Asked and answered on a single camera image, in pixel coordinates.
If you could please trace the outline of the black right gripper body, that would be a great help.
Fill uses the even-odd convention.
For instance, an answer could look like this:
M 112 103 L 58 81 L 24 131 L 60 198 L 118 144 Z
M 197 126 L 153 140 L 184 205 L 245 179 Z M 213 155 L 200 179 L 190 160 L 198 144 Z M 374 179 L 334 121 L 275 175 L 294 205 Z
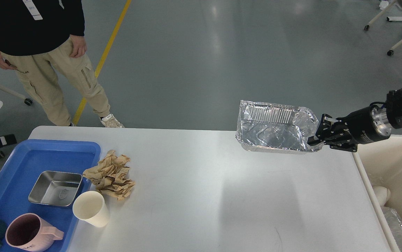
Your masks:
M 391 125 L 384 107 L 365 107 L 338 119 L 346 127 L 347 133 L 343 135 L 350 135 L 347 139 L 353 139 L 358 145 L 390 138 Z

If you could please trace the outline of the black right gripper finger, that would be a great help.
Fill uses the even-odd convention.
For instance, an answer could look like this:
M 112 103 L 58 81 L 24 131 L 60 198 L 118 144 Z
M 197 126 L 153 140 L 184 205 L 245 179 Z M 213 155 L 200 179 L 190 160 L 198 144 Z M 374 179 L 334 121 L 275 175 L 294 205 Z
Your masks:
M 342 120 L 334 119 L 331 115 L 322 114 L 318 129 L 314 136 L 307 139 L 307 144 L 311 147 L 324 143 L 329 145 L 334 140 L 342 136 Z
M 324 139 L 324 145 L 328 145 L 331 149 L 356 153 L 358 151 L 358 143 L 353 139 Z

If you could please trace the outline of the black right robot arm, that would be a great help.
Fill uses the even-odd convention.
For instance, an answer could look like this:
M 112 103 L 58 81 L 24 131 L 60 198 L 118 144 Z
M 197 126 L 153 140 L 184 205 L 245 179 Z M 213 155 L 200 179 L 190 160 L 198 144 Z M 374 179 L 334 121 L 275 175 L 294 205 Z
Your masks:
M 332 118 L 323 114 L 308 145 L 328 145 L 332 149 L 357 152 L 366 145 L 390 138 L 392 129 L 402 128 L 402 88 L 387 93 L 384 102 L 372 102 L 368 107 L 345 117 Z

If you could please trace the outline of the person's left hand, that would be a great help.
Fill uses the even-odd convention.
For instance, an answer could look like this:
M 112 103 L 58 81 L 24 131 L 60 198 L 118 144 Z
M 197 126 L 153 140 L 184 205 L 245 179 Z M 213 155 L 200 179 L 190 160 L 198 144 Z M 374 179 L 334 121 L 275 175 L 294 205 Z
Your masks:
M 80 58 L 84 56 L 87 51 L 87 43 L 84 36 L 70 35 L 72 41 L 71 58 Z

